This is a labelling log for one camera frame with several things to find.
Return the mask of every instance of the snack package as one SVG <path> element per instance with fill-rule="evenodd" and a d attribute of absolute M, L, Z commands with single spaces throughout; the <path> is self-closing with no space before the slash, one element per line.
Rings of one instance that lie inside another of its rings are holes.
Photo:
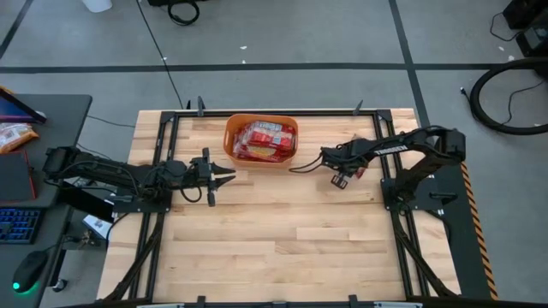
<path fill-rule="evenodd" d="M 285 124 L 254 121 L 235 133 L 233 146 L 237 158 L 280 163 L 293 154 L 295 129 Z"/>
<path fill-rule="evenodd" d="M 0 154 L 8 153 L 38 134 L 26 123 L 0 123 Z"/>

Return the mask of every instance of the wooden tabletop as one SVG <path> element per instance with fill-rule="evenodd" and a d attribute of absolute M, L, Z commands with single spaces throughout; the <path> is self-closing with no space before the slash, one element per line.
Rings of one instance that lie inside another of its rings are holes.
<path fill-rule="evenodd" d="M 139 113 L 129 163 L 151 163 L 160 113 Z M 392 115 L 397 132 L 417 128 L 412 109 L 393 109 Z M 320 146 L 349 141 L 355 133 L 375 139 L 368 116 L 296 119 L 300 136 L 293 166 L 310 163 Z M 189 204 L 174 193 L 164 224 L 154 302 L 195 302 L 199 295 L 208 302 L 346 301 L 350 294 L 359 300 L 404 299 L 390 215 L 379 185 L 380 161 L 373 160 L 364 176 L 345 190 L 330 184 L 333 171 L 327 168 L 295 175 L 284 169 L 237 167 L 223 152 L 226 120 L 180 121 L 175 159 L 187 163 L 209 147 L 211 160 L 235 168 L 236 178 L 219 189 L 213 208 L 206 198 Z M 403 153 L 403 167 L 410 168 L 421 157 Z M 189 191 L 188 196 L 197 193 Z M 459 293 L 444 225 L 424 212 L 416 211 L 414 217 L 425 260 Z M 114 289 L 134 261 L 141 218 L 129 215 L 112 230 L 98 298 Z M 414 263 L 410 257 L 408 261 L 418 293 Z M 145 264 L 140 295 L 147 272 Z"/>

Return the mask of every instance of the concrete floor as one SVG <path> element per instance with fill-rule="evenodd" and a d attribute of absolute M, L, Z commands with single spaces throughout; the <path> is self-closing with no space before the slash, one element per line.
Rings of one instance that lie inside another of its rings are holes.
<path fill-rule="evenodd" d="M 491 17 L 508 2 L 211 0 L 200 3 L 199 21 L 184 28 L 171 23 L 163 10 L 146 1 L 141 4 L 167 63 L 197 65 L 172 73 L 183 102 L 200 95 L 210 109 L 325 108 L 354 107 L 364 99 L 364 108 L 426 107 L 430 123 L 459 128 L 468 137 L 468 167 L 500 298 L 548 302 L 544 238 L 548 225 L 540 215 L 548 197 L 544 184 L 548 140 L 544 135 L 517 138 L 494 133 L 474 121 L 459 87 L 470 89 L 482 71 L 441 67 L 415 73 L 403 65 L 521 58 L 515 42 L 499 41 L 488 31 Z M 130 68 L 157 66 L 162 61 L 135 1 L 113 3 L 111 10 L 91 14 L 80 1 L 33 0 L 9 48 L 0 53 L 0 84 L 19 93 L 90 94 L 91 115 L 128 124 L 135 122 L 139 110 L 178 108 L 166 73 Z M 22 0 L 0 2 L 0 39 L 23 4 Z M 411 57 L 407 62 L 393 19 L 394 4 L 408 40 Z M 497 19 L 495 31 L 512 35 L 502 18 Z M 376 69 L 246 70 L 240 66 L 215 70 L 214 64 L 244 61 L 334 63 L 334 67 L 337 63 L 380 64 Z M 57 74 L 25 74 L 29 67 L 59 72 L 59 67 L 94 66 L 123 66 L 127 72 L 109 73 L 107 68 L 103 73 L 85 73 L 85 68 L 68 68 Z M 19 68 L 19 73 L 5 73 L 6 68 Z M 414 86 L 409 79 L 413 74 L 418 80 Z M 505 119 L 509 94 L 536 82 L 528 71 L 501 75 L 482 93 L 485 108 L 496 119 Z M 544 85 L 517 95 L 512 123 L 545 124 L 548 109 L 542 103 L 547 98 Z M 123 111 L 124 117 L 114 118 L 115 111 Z M 105 133 L 109 139 L 99 138 Z M 80 143 L 125 160 L 132 135 L 129 128 L 90 119 Z M 72 283 L 65 292 L 48 292 L 42 306 L 93 301 L 103 260 L 100 252 L 70 252 L 62 275 Z M 76 275 L 74 269 L 86 270 Z"/>

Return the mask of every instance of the black metal frame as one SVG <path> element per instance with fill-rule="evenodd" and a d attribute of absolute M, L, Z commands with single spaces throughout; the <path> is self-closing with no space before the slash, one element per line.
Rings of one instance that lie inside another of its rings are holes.
<path fill-rule="evenodd" d="M 204 110 L 203 108 L 200 108 L 198 111 L 194 110 L 186 110 L 186 111 L 164 111 L 162 112 L 160 116 L 160 123 L 159 123 L 159 129 L 158 129 L 158 136 L 156 140 L 156 147 L 154 151 L 154 158 L 152 159 L 152 163 L 156 164 L 160 161 L 160 156 L 162 154 L 162 145 L 164 142 L 164 136 L 165 136 L 165 129 L 167 127 L 167 123 L 170 121 L 172 123 L 171 126 L 171 134 L 170 134 L 170 142 L 168 145 L 168 153 L 167 153 L 167 160 L 171 160 L 174 158 L 175 155 L 175 148 L 176 148 L 176 140 L 177 140 L 177 130 L 179 126 L 179 121 L 182 118 L 194 118 L 194 117 L 230 117 L 237 113 L 242 112 L 248 112 L 248 113 L 254 113 L 259 115 L 276 115 L 276 116 L 370 116 L 373 121 L 373 125 L 375 128 L 375 134 L 377 139 L 383 138 L 383 129 L 381 126 L 381 122 L 384 121 L 386 123 L 386 129 L 388 131 L 389 136 L 393 136 L 396 134 L 394 129 L 394 123 L 392 122 L 392 116 L 390 110 L 352 110 L 352 109 L 340 109 L 340 110 Z M 396 170 L 399 171 L 402 169 L 402 160 L 398 154 L 393 155 L 394 157 L 394 164 L 396 166 Z M 388 164 L 387 157 L 381 157 L 381 165 L 383 169 L 383 178 L 385 180 L 390 179 L 390 167 Z M 399 223 L 400 214 L 397 211 L 390 211 L 390 217 L 392 219 L 392 225 L 394 226 L 394 222 L 397 220 L 397 223 Z M 146 238 L 148 234 L 148 229 L 150 225 L 150 214 L 145 213 L 143 214 L 143 220 L 141 223 L 140 228 L 140 235 L 139 235 L 139 242 L 137 245 L 137 252 L 136 257 L 139 256 L 142 253 L 143 247 L 146 243 Z M 406 222 L 408 225 L 408 236 L 417 250 L 417 252 L 420 254 L 420 245 L 418 241 L 418 236 L 416 232 L 416 227 L 414 225 L 414 218 L 412 211 L 408 211 L 405 215 Z M 162 227 L 164 225 L 164 219 L 165 214 L 161 213 L 158 214 L 156 219 L 156 224 L 160 224 Z M 398 263 L 400 266 L 401 274 L 402 274 L 402 285 L 403 289 L 406 295 L 406 298 L 414 296 L 413 287 L 411 284 L 410 279 L 410 273 L 409 273 L 409 267 L 406 257 L 406 250 L 402 243 L 400 243 L 397 239 L 396 240 L 396 249 L 398 254 Z M 160 245 L 161 245 L 161 235 L 160 240 L 158 243 L 154 246 L 152 250 L 152 256 L 151 256 L 151 262 L 150 262 L 150 270 L 148 273 L 148 277 L 146 280 L 146 299 L 149 299 L 152 302 L 153 294 L 154 294 L 154 285 L 156 282 L 156 274 L 158 271 L 158 257 L 159 257 L 159 251 L 160 251 Z M 416 268 L 417 273 L 419 274 L 419 282 L 420 282 L 420 293 L 422 296 L 429 296 L 429 289 L 428 289 L 428 283 L 423 275 L 423 273 L 420 271 L 420 269 Z M 137 275 L 134 278 L 134 281 L 132 282 L 132 285 L 129 290 L 129 299 L 136 299 L 137 298 L 137 292 L 139 289 L 139 283 L 140 283 L 140 275 Z M 358 306 L 371 306 L 372 302 L 359 302 L 357 299 L 355 300 L 356 307 Z M 260 303 L 233 303 L 233 304 L 227 304 L 227 306 L 231 305 L 237 305 L 237 306 L 243 306 L 243 305 L 257 305 Z M 194 304 L 188 304 L 186 303 L 185 306 L 194 306 Z M 348 302 L 311 302 L 311 303 L 291 303 L 291 306 L 329 306 L 329 307 L 348 307 Z"/>

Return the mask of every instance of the orange basket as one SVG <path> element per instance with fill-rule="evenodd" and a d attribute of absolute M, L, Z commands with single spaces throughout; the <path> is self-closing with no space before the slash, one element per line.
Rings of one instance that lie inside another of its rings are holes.
<path fill-rule="evenodd" d="M 269 162 L 250 162 L 244 159 L 236 158 L 232 155 L 234 149 L 234 134 L 235 132 L 244 125 L 251 123 L 253 121 L 268 121 L 276 124 L 286 124 L 295 129 L 295 149 L 293 150 L 293 155 L 288 157 L 286 160 L 280 163 L 269 163 Z M 291 160 L 297 152 L 297 146 L 299 144 L 299 126 L 297 121 L 290 116 L 283 115 L 245 115 L 238 114 L 231 116 L 226 121 L 226 128 L 224 129 L 224 144 L 223 148 L 226 154 L 232 159 L 235 165 L 244 166 L 244 167 L 261 167 L 261 168 L 288 168 L 291 164 Z"/>

